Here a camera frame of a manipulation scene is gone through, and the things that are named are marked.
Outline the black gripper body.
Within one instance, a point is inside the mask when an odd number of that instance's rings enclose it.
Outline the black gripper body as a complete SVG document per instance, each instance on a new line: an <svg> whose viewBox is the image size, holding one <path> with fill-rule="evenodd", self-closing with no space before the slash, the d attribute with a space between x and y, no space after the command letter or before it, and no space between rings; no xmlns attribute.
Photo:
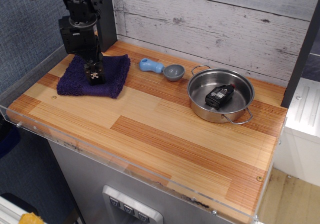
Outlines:
<svg viewBox="0 0 320 224"><path fill-rule="evenodd" d="M98 70L104 70L102 60L103 60L103 56L97 56L95 60L85 59L84 70L91 72L91 79L92 80L97 80L97 78L98 78L97 71Z"/></svg>

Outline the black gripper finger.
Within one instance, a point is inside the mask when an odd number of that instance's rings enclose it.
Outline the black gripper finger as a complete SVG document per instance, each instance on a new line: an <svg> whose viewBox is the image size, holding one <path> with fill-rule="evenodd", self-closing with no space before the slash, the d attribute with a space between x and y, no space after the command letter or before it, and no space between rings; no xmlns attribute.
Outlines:
<svg viewBox="0 0 320 224"><path fill-rule="evenodd" d="M86 79L88 83L91 85L92 84L92 78L91 78L91 73L90 71L85 71Z"/></svg>
<svg viewBox="0 0 320 224"><path fill-rule="evenodd" d="M97 82L99 84L104 84L105 83L105 73L104 70L98 70L97 71Z"/></svg>

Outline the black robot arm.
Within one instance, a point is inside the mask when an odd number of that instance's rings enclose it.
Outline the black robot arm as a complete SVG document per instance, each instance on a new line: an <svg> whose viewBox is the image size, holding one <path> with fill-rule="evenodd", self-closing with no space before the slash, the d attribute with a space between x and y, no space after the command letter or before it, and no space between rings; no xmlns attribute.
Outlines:
<svg viewBox="0 0 320 224"><path fill-rule="evenodd" d="M98 36L100 16L92 0L0 0L1 78L17 83L59 44L84 61L91 85L105 74Z"/></svg>

